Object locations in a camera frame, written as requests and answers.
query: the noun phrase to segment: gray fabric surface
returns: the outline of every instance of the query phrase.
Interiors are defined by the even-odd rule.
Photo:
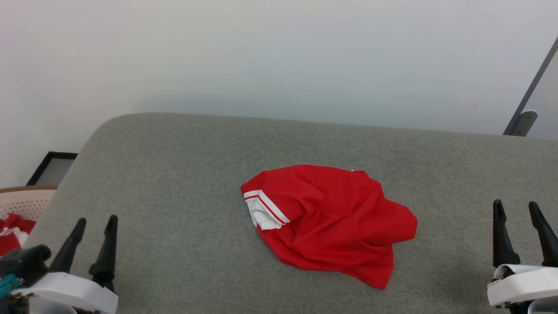
[[[395,245],[385,291],[281,264],[257,234],[240,185],[293,164],[363,169],[418,218]],[[503,313],[488,305],[492,202],[514,248],[539,264],[527,204],[558,230],[558,142],[255,118],[139,114],[87,142],[26,246],[57,252],[88,227],[72,272],[88,277],[119,217],[119,313]]]

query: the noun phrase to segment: beige perforated basket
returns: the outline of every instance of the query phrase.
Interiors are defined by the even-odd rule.
[[[0,189],[0,219],[10,213],[22,219],[39,221],[57,186],[28,186]]]

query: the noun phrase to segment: floor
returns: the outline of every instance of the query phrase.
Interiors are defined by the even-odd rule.
[[[36,185],[59,185],[73,162],[73,159],[53,158]]]

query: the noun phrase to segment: metal bracket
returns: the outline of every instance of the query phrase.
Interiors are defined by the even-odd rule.
[[[510,135],[512,136],[527,136],[527,133],[537,120],[537,113],[535,111],[526,111],[519,116],[516,125],[513,127]]]

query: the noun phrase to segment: red cloth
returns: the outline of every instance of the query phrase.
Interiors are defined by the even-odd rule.
[[[0,219],[0,256],[20,249],[35,224],[35,221],[22,219],[14,213],[6,220]]]
[[[364,171],[295,165],[263,171],[241,190],[249,207],[265,206],[280,223],[257,225],[264,241],[281,262],[300,269],[342,272],[385,289],[392,244],[415,237],[416,217],[385,199]]]

